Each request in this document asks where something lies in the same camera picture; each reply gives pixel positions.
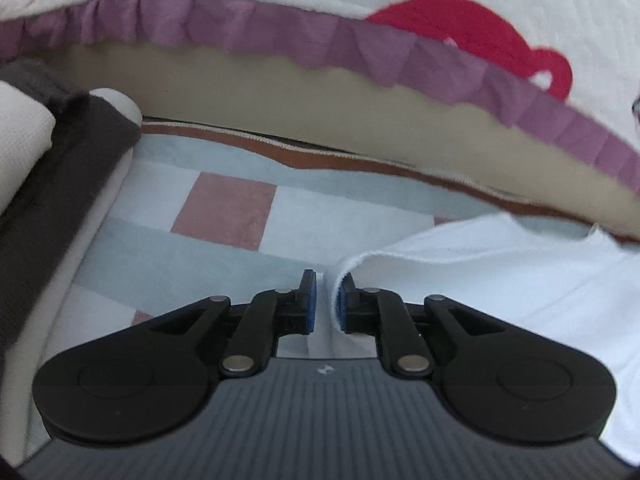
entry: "purple ruffle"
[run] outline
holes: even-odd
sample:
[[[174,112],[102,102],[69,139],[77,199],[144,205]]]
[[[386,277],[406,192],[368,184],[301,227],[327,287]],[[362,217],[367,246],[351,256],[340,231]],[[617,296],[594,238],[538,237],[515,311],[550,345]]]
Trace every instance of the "purple ruffle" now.
[[[309,68],[338,66],[382,86],[407,86],[447,105],[470,103],[640,194],[640,156],[601,124],[483,59],[363,20],[247,0],[99,0],[0,23],[0,59],[106,40],[280,54]]]

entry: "gray ribbed panel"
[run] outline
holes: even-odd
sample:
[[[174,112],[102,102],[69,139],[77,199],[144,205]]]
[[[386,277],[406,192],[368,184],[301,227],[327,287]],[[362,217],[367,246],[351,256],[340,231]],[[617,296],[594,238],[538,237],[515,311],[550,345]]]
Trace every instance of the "gray ribbed panel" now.
[[[318,371],[329,364],[327,375]],[[271,359],[224,381],[186,427],[147,444],[89,449],[54,441],[29,480],[610,480],[631,468],[596,440],[520,448],[473,433],[428,384],[377,360]]]

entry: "light blue stripe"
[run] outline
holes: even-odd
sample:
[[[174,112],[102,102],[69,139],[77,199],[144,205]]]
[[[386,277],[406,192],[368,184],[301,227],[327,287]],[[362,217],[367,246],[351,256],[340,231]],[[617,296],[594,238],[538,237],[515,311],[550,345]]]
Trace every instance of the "light blue stripe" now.
[[[323,266],[107,218],[75,282],[156,316],[212,295],[247,303],[262,290],[297,288],[308,268],[324,271]]]
[[[499,210],[463,193],[410,178],[361,171],[294,170],[257,153],[208,140],[144,135],[134,156],[178,168],[297,187],[452,219]]]

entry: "brown trim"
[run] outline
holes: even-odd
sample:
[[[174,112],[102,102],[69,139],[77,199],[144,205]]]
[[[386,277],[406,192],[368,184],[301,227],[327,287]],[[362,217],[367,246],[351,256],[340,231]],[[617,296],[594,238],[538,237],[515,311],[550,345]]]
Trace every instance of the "brown trim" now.
[[[290,150],[283,146],[277,146],[268,142],[249,137],[236,136],[225,132],[217,132],[196,128],[188,124],[153,124],[147,123],[142,126],[143,133],[165,134],[180,137],[190,137],[191,139],[204,139],[226,144],[227,146],[235,146],[243,148],[249,152],[258,153],[272,160],[294,168],[296,170],[341,170],[341,171],[368,171],[369,173],[379,173],[393,176],[403,176],[420,180],[433,186],[443,187],[451,191],[465,193],[484,202],[488,202],[504,211],[516,215],[526,216],[551,216],[553,218],[561,218],[566,220],[577,221],[586,225],[592,224],[584,218],[580,218],[557,209],[537,204],[522,204],[518,202],[510,202],[503,198],[482,192],[479,189],[466,186],[459,182],[453,182],[436,176],[428,176],[418,171],[400,168],[393,164],[377,162],[374,160],[362,160],[357,158],[348,158],[337,156],[335,153],[314,153],[296,150]],[[635,242],[640,241],[632,237],[614,235],[619,242]]]

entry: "white logo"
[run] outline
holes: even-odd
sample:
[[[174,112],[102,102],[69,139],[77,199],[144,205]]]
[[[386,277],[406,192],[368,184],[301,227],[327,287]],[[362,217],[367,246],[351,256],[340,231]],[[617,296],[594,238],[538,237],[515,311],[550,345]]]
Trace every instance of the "white logo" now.
[[[327,375],[329,375],[334,370],[335,370],[334,367],[329,366],[329,365],[324,365],[324,366],[321,366],[320,368],[318,368],[318,373],[324,375],[325,377],[327,377]]]

